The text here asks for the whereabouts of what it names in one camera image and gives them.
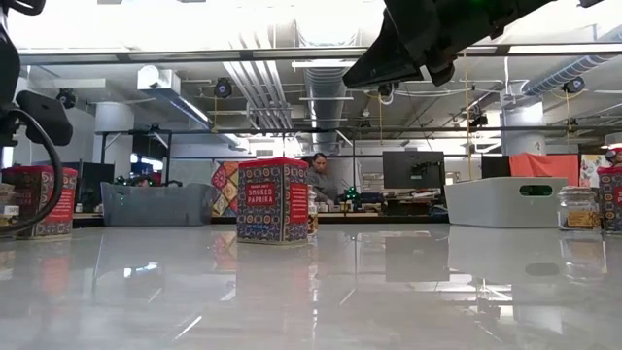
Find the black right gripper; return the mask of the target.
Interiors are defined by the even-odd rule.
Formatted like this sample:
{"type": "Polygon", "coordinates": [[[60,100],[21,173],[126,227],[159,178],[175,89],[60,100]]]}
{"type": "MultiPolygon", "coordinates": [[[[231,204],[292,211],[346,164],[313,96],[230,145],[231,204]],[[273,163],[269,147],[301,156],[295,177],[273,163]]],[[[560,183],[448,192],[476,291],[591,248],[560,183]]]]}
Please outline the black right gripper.
{"type": "Polygon", "coordinates": [[[378,37],[342,77],[347,88],[423,80],[436,86],[454,74],[457,53],[553,0],[385,0],[378,37]]]}

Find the smoked paprika tin red lid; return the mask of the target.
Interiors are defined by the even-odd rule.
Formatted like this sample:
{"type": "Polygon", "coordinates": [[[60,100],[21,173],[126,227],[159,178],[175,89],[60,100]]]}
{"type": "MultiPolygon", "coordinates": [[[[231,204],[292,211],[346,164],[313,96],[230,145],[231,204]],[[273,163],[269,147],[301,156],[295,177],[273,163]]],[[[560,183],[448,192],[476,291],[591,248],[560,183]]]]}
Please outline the smoked paprika tin red lid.
{"type": "MultiPolygon", "coordinates": [[[[35,226],[16,234],[17,239],[43,239],[71,233],[75,209],[78,171],[63,169],[62,195],[50,214],[35,226]]],[[[26,219],[42,209],[52,197],[54,175],[49,165],[16,166],[2,171],[4,183],[13,185],[14,203],[19,219],[26,219]]]]}
{"type": "Polygon", "coordinates": [[[276,157],[238,166],[237,240],[289,245],[308,235],[308,164],[276,157]]]}
{"type": "Polygon", "coordinates": [[[600,167],[597,174],[603,228],[622,234],[622,167],[600,167]]]}

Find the glass spice jar cork lid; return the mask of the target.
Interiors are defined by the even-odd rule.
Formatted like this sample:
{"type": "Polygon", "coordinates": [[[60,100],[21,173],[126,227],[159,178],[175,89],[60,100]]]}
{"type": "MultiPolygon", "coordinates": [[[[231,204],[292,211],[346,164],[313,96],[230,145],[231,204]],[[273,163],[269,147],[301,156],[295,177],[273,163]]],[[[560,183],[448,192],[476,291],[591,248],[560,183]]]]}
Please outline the glass spice jar cork lid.
{"type": "Polygon", "coordinates": [[[318,232],[318,208],[316,204],[316,193],[314,192],[314,187],[312,185],[308,185],[308,231],[307,235],[312,236],[318,232]]]}
{"type": "Polygon", "coordinates": [[[600,208],[591,188],[563,187],[558,193],[558,224],[562,230],[601,228],[600,208]]]}
{"type": "Polygon", "coordinates": [[[9,226],[17,221],[19,206],[13,185],[0,183],[0,233],[9,231],[9,226]]]}

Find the black computer monitor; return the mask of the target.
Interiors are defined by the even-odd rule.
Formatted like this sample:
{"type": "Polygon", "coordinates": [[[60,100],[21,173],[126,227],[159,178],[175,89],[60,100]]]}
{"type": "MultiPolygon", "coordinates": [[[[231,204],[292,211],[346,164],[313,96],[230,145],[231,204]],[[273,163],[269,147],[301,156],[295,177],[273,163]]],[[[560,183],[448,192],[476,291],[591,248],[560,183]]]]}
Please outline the black computer monitor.
{"type": "Polygon", "coordinates": [[[445,185],[442,152],[386,151],[382,163],[385,189],[442,189],[445,185]]]}

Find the white round column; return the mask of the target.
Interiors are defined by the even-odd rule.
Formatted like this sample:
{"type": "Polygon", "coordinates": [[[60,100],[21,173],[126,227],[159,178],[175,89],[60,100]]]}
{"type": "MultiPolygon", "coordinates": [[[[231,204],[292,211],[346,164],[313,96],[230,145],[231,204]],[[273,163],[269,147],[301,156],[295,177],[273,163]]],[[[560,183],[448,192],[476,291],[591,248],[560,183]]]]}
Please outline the white round column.
{"type": "Polygon", "coordinates": [[[106,164],[115,166],[115,176],[127,177],[131,170],[130,158],[133,136],[118,131],[128,131],[134,127],[134,113],[128,105],[118,102],[101,102],[95,109],[93,137],[93,162],[101,161],[101,150],[106,146],[106,164]]]}
{"type": "MultiPolygon", "coordinates": [[[[501,112],[501,126],[544,126],[543,105],[504,108],[501,112]]],[[[502,131],[501,151],[505,156],[523,153],[545,155],[545,135],[541,131],[502,131]]]]}

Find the black flat panel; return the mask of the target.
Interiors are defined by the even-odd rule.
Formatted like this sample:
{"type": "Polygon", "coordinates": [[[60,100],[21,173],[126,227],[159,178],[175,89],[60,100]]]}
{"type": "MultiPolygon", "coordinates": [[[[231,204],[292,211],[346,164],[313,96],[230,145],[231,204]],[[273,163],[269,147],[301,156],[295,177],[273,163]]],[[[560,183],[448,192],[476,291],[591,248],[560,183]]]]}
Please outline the black flat panel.
{"type": "Polygon", "coordinates": [[[482,157],[481,158],[481,175],[483,179],[510,177],[511,170],[508,156],[500,157],[482,157]]]}

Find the white plastic bin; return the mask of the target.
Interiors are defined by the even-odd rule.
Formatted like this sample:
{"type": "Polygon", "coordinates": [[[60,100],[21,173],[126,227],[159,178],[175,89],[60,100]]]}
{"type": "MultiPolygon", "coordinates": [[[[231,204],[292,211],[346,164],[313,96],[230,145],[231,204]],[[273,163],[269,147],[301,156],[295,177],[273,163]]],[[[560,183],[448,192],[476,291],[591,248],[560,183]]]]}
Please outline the white plastic bin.
{"type": "Polygon", "coordinates": [[[444,187],[449,222],[484,228],[554,228],[557,194],[568,184],[555,177],[495,177],[444,187]]]}

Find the orange cloth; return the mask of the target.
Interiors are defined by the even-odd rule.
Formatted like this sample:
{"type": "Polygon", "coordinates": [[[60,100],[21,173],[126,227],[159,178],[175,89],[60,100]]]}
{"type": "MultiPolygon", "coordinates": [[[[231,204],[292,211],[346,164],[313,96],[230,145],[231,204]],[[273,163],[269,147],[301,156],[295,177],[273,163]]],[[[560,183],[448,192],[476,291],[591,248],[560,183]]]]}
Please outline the orange cloth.
{"type": "Polygon", "coordinates": [[[578,155],[534,155],[523,153],[509,157],[513,177],[556,177],[577,182],[579,177],[578,155]]]}

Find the dark grey plastic bin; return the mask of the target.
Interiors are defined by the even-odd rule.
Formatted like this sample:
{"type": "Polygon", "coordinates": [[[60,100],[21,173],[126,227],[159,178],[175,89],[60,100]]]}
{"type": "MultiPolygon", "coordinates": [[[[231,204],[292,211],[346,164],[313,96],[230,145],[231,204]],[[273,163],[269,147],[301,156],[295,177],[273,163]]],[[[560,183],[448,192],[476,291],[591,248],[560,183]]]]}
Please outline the dark grey plastic bin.
{"type": "Polygon", "coordinates": [[[107,227],[199,227],[211,222],[214,188],[126,187],[101,184],[103,221],[107,227]]]}

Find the colourful patchwork quilt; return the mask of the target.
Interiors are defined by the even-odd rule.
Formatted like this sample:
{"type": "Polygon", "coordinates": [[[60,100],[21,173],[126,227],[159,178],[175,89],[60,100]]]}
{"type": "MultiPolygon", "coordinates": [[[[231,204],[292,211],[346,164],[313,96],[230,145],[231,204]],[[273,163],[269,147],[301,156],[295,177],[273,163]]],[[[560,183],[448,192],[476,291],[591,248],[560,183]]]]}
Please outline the colourful patchwork quilt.
{"type": "Polygon", "coordinates": [[[214,217],[235,217],[237,215],[238,165],[237,161],[216,161],[211,177],[215,189],[212,215],[214,217]]]}

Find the floral patterned cloth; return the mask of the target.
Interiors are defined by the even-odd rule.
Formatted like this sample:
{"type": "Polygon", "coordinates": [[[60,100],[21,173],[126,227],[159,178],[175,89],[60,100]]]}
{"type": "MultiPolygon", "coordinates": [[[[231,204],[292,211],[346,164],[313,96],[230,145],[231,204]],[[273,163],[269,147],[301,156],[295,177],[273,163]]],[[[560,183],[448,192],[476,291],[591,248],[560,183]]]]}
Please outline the floral patterned cloth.
{"type": "Polygon", "coordinates": [[[609,162],[603,155],[582,155],[579,165],[579,186],[597,188],[599,186],[598,169],[609,167],[609,162]]]}

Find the silver ventilation duct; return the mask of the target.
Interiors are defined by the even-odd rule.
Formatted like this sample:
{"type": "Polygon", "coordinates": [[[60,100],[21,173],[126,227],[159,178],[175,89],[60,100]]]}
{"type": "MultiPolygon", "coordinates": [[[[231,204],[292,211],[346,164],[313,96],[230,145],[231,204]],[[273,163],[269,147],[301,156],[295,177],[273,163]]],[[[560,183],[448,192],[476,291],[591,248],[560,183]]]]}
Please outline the silver ventilation duct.
{"type": "Polygon", "coordinates": [[[325,130],[312,134],[315,152],[333,154],[338,149],[339,135],[332,130],[340,126],[347,92],[342,81],[345,72],[345,67],[313,67],[304,70],[312,127],[325,130]]]}

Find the black aluminium table frame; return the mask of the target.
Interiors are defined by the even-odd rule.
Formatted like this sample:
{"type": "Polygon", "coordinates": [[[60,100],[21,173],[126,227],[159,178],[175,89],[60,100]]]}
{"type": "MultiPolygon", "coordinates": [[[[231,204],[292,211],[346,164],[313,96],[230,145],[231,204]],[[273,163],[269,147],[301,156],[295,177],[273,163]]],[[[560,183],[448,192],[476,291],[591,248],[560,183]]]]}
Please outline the black aluminium table frame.
{"type": "MultiPolygon", "coordinates": [[[[448,224],[447,215],[440,216],[378,216],[376,213],[320,213],[320,224],[358,225],[358,224],[448,224]]],[[[102,227],[103,216],[99,214],[76,214],[75,228],[102,227]]]]}

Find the striped ceiling duct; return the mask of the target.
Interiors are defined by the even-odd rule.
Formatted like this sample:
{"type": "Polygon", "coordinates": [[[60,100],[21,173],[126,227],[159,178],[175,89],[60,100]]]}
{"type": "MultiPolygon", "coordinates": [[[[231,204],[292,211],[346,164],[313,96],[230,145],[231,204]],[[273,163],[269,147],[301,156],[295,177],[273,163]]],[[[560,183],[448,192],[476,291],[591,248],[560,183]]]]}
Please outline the striped ceiling duct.
{"type": "Polygon", "coordinates": [[[527,97],[543,95],[609,62],[618,56],[618,53],[589,52],[587,47],[613,42],[622,43],[622,24],[606,32],[606,34],[591,44],[578,44],[578,53],[576,56],[566,59],[544,74],[524,83],[521,86],[521,94],[527,97]]]}

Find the black overhead frame bar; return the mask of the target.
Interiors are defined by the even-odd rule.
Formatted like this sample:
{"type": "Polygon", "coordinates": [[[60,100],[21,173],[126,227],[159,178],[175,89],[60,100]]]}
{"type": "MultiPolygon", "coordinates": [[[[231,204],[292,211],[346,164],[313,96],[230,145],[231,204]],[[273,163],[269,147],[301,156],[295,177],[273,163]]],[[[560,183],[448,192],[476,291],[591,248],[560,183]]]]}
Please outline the black overhead frame bar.
{"type": "MultiPolygon", "coordinates": [[[[366,47],[243,49],[192,52],[22,52],[23,65],[104,65],[216,61],[357,59],[366,47]]],[[[622,42],[477,45],[460,52],[466,57],[577,56],[622,54],[622,42]]]]}

